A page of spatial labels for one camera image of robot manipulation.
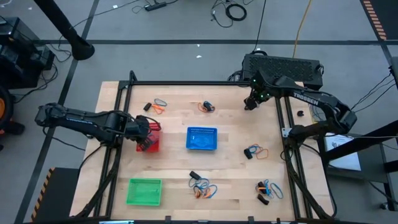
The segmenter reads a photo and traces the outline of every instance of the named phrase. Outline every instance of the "blue basket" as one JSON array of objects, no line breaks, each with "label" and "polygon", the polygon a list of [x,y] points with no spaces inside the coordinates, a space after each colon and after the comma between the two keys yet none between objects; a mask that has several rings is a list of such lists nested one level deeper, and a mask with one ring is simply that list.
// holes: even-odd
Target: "blue basket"
[{"label": "blue basket", "polygon": [[187,148],[201,150],[217,149],[217,129],[188,127]]}]

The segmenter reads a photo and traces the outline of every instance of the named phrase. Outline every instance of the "wooden tabletop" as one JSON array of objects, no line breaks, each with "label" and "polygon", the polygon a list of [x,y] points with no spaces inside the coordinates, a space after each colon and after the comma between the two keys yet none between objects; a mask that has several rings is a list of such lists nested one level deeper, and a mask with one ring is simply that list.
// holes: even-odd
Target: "wooden tabletop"
[{"label": "wooden tabletop", "polygon": [[[117,87],[118,82],[103,82],[96,112],[113,109]],[[249,92],[250,88],[238,86],[133,86],[129,113],[150,116],[161,123],[160,151],[136,152],[136,143],[124,140],[111,218],[164,220],[166,215],[171,215],[173,220],[247,220],[248,216],[259,221],[294,220],[286,164],[279,156],[283,148],[275,100],[262,103],[253,111],[245,111],[243,99],[249,96]],[[154,98],[168,103],[163,114],[157,115],[153,109],[143,110]],[[216,107],[214,113],[198,110],[197,104],[205,100]],[[285,114],[284,102],[281,101]],[[293,98],[291,104],[296,124],[312,123],[308,104]],[[304,111],[305,116],[296,116],[298,110]],[[186,149],[187,128],[190,126],[217,128],[217,150]],[[269,150],[267,159],[254,157],[248,160],[245,157],[243,150],[254,143]],[[306,143],[318,149],[314,140]],[[90,140],[85,156],[98,146],[98,141]],[[105,148],[98,151],[83,166],[70,215],[76,215],[98,188],[104,152]],[[331,215],[333,208],[321,159],[304,146],[301,147],[301,155],[308,189]],[[195,198],[188,186],[191,170],[218,186],[213,198]],[[138,177],[162,179],[160,206],[126,205],[129,179]],[[283,199],[269,199],[267,206],[256,198],[254,189],[259,181],[265,179],[277,184],[284,193]],[[297,192],[301,216],[304,217],[302,194],[299,190]],[[104,214],[107,198],[108,190],[103,195],[101,214]]]}]

